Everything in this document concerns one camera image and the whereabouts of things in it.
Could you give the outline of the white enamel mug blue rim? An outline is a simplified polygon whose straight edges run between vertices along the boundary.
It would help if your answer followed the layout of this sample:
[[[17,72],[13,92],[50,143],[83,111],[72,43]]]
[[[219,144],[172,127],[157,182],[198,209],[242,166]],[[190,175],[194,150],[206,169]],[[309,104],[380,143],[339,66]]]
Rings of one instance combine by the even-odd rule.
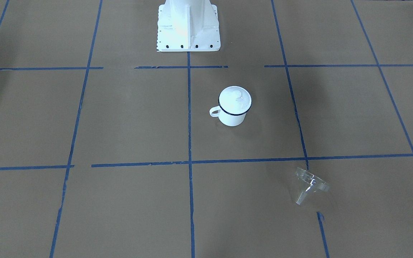
[[[229,86],[218,96],[218,105],[209,110],[211,117],[218,118],[226,126],[241,124],[252,105],[250,93],[240,86]]]

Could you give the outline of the clear plastic funnel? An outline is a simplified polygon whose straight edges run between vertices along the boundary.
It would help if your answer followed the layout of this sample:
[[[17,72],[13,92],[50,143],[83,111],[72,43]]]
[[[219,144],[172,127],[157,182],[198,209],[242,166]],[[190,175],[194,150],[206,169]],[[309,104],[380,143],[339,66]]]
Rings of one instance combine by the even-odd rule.
[[[294,178],[290,185],[290,194],[292,200],[301,205],[305,199],[316,192],[328,192],[331,189],[329,183],[310,173],[303,168],[295,170]]]

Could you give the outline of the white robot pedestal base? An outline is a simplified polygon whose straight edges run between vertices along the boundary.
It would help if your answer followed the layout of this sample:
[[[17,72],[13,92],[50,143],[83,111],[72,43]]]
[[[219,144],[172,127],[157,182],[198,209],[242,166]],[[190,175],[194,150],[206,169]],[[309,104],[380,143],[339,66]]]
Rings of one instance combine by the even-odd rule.
[[[166,0],[157,13],[157,51],[220,50],[218,8],[209,0]]]

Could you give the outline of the white enamel mug lid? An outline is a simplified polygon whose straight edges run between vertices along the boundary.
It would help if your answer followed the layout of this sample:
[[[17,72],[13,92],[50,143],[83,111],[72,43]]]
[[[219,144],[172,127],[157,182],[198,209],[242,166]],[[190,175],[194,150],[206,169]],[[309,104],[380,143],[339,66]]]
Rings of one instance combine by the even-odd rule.
[[[229,115],[240,116],[250,110],[252,98],[246,89],[240,86],[229,86],[219,94],[218,104]]]

